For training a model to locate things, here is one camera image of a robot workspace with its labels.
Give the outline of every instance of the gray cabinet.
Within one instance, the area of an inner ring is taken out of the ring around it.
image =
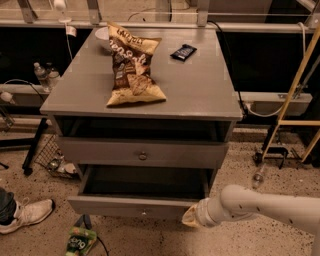
[[[107,108],[112,59],[94,30],[41,108],[82,179],[80,214],[180,219],[208,196],[240,107],[213,29],[129,28],[161,37],[151,76],[167,101]],[[170,54],[198,48],[185,63]]]

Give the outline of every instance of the plastic bottle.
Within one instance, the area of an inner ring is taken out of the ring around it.
[[[35,62],[34,64],[34,74],[38,78],[42,88],[45,92],[51,91],[50,79],[47,74],[47,70],[42,67],[39,62]]]
[[[59,70],[54,65],[52,65],[51,62],[48,62],[46,65],[47,65],[47,74],[50,79],[50,84],[51,84],[51,87],[53,88],[56,86],[56,84],[60,79]]]
[[[266,164],[263,164],[262,167],[253,175],[252,187],[254,189],[257,189],[264,182],[266,171]]]

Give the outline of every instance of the plastic bag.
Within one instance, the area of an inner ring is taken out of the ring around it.
[[[108,30],[114,86],[107,106],[166,100],[160,87],[150,77],[151,59],[161,38],[133,36],[113,22],[108,22]]]
[[[97,233],[95,231],[81,227],[72,227],[69,235],[65,256],[88,255],[89,250],[97,240]]]

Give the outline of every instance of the jeans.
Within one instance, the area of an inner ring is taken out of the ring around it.
[[[14,194],[12,192],[7,192],[0,187],[0,223],[13,218],[16,211],[16,201],[13,197]]]

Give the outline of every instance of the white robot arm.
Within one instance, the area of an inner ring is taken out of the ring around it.
[[[228,185],[218,196],[190,207],[182,222],[191,227],[214,227],[222,221],[250,220],[256,214],[315,235],[311,256],[320,255],[320,198],[261,194]]]

